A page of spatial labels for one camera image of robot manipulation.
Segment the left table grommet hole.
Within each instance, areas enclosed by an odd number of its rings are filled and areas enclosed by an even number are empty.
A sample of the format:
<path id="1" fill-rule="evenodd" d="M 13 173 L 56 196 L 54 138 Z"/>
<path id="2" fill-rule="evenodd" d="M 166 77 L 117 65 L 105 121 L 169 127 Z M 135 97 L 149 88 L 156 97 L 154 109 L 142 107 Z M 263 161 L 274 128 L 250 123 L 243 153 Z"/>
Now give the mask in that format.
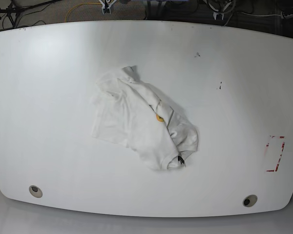
<path id="1" fill-rule="evenodd" d="M 34 185 L 31 185 L 29 187 L 29 192 L 35 198 L 41 198 L 43 195 L 42 190 L 39 187 L 34 186 Z"/>

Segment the black tripod stand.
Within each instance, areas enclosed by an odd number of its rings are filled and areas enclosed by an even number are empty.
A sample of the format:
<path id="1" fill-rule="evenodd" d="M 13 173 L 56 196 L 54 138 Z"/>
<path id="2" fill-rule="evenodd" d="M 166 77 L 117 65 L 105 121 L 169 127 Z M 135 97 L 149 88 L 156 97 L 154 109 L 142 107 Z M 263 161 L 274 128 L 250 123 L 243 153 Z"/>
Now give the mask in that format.
<path id="1" fill-rule="evenodd" d="M 0 14 L 5 14 L 8 17 L 8 19 L 12 25 L 11 28 L 9 28 L 9 29 L 15 29 L 18 25 L 21 14 L 24 13 L 25 11 L 39 8 L 39 7 L 45 6 L 45 5 L 54 4 L 59 1 L 61 1 L 61 0 L 49 0 L 49 1 L 45 1 L 42 3 L 35 4 L 35 5 L 20 6 L 14 0 L 11 0 L 10 4 L 5 9 L 0 8 Z"/>

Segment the white power strip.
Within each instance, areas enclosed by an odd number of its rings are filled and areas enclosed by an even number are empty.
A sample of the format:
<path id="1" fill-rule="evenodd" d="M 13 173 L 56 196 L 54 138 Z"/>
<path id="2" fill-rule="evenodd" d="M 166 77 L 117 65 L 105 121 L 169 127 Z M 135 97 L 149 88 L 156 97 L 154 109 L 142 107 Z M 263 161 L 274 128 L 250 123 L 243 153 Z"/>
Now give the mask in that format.
<path id="1" fill-rule="evenodd" d="M 293 8 L 282 11 L 281 18 L 286 20 L 293 18 Z"/>

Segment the right table grommet hole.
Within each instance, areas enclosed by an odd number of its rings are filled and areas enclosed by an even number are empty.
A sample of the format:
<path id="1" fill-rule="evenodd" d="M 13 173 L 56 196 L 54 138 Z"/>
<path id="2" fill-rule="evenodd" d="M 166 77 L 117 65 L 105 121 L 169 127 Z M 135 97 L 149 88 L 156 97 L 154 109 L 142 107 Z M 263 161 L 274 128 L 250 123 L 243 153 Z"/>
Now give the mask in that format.
<path id="1" fill-rule="evenodd" d="M 258 198 L 256 195 L 249 195 L 246 198 L 244 198 L 243 200 L 243 206 L 244 207 L 252 207 L 256 202 L 257 202 Z"/>

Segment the table grommet hole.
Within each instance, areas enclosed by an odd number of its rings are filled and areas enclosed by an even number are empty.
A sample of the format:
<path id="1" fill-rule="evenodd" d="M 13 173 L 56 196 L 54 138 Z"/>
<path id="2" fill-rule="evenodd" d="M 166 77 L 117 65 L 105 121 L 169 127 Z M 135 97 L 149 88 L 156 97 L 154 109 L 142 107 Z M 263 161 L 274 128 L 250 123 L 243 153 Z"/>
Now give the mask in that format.
<path id="1" fill-rule="evenodd" d="M 246 198 L 244 198 L 243 200 L 243 206 L 244 207 L 252 207 L 256 202 L 257 202 L 258 198 L 256 195 L 249 195 Z"/>
<path id="2" fill-rule="evenodd" d="M 34 185 L 31 185 L 29 187 L 29 192 L 35 198 L 41 198 L 43 195 L 42 190 L 39 187 L 34 186 Z"/>

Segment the red tape marking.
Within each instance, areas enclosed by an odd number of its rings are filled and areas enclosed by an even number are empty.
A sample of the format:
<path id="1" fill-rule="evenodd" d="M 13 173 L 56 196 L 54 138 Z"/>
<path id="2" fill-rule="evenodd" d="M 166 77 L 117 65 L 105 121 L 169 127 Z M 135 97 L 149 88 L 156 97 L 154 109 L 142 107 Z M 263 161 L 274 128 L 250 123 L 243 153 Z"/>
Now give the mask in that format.
<path id="1" fill-rule="evenodd" d="M 276 172 L 278 170 L 285 146 L 284 136 L 269 136 L 264 153 L 264 171 Z"/>

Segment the white T-shirt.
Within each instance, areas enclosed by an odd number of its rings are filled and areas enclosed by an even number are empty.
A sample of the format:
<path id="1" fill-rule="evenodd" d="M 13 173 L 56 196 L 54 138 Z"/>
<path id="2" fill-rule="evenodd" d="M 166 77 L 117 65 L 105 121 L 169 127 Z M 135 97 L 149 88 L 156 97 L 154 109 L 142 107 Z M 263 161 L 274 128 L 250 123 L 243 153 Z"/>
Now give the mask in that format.
<path id="1" fill-rule="evenodd" d="M 140 81 L 132 67 L 102 75 L 93 97 L 92 137 L 130 148 L 153 170 L 185 165 L 197 151 L 197 130 Z"/>

